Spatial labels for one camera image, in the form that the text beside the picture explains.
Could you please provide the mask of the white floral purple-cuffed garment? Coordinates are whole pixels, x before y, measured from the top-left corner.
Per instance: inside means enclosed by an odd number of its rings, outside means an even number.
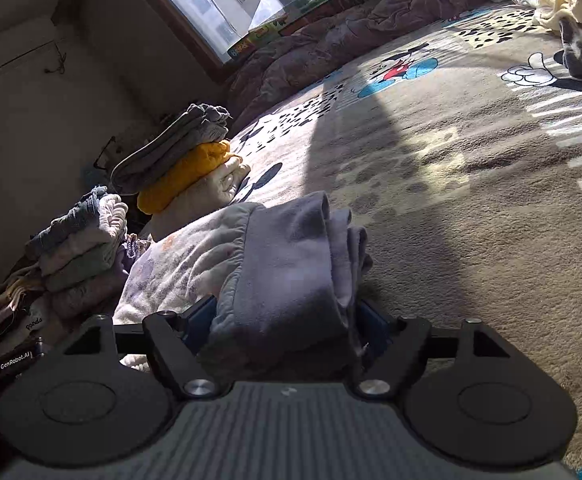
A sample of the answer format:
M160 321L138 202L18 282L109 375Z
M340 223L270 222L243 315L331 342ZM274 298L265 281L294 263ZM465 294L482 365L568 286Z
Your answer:
M361 357L355 300L371 266L366 230L326 193L234 204L152 244L132 265L113 321L139 324L213 296L198 355L207 373L326 378Z

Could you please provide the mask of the folded pastel clothes stack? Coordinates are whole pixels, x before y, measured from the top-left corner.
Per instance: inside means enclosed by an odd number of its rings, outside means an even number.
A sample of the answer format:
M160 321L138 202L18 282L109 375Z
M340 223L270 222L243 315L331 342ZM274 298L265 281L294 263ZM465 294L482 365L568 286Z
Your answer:
M26 244L33 264L0 292L0 356L35 336L60 338L66 322L122 291L152 243L128 232L127 211L119 195L96 186Z

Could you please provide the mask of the folded yellow garment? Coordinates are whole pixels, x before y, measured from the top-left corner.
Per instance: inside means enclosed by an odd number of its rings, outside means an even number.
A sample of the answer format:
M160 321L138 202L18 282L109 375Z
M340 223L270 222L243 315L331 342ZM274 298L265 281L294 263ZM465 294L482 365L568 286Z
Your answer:
M144 188L137 207L144 214L159 214L181 192L207 176L232 156L230 142L203 143L182 156L163 177Z

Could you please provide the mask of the folded cream garment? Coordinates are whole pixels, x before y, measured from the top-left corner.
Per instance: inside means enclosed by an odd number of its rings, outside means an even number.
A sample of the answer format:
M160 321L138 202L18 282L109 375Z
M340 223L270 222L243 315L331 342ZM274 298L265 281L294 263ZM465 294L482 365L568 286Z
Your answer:
M236 197L250 172L251 167L241 157L232 156L186 188L162 212L154 214L139 236L158 242L206 214L224 208Z

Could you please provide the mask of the Mickey Mouse plush blanket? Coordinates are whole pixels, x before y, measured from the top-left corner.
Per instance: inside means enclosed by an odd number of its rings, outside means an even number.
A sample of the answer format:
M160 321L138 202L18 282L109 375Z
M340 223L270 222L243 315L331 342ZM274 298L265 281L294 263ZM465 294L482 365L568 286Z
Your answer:
M582 478L582 81L530 12L484 8L356 58L233 137L240 200L327 193L368 233L359 295L483 321L572 397Z

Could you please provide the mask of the folded grey garment on stack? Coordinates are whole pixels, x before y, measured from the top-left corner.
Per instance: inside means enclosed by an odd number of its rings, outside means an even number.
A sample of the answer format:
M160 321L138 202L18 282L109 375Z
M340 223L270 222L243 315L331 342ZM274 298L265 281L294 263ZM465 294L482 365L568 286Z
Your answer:
M120 195L139 193L204 143L224 140L231 118L225 107L191 104L151 142L128 155L111 174L111 186Z

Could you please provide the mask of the purple quilted comforter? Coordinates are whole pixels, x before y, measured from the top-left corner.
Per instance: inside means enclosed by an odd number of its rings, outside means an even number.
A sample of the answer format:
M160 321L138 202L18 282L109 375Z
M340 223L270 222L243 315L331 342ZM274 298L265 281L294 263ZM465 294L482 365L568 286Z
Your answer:
M256 117L364 55L410 32L450 20L488 0L370 0L310 23L255 51L228 91L238 133Z

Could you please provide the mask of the wall air conditioner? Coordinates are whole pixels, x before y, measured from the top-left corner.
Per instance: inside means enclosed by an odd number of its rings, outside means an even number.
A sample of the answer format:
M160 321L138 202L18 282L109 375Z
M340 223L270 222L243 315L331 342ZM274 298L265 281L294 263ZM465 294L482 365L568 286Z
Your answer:
M54 40L56 26L46 16L34 18L0 32L0 67L37 48L52 44Z

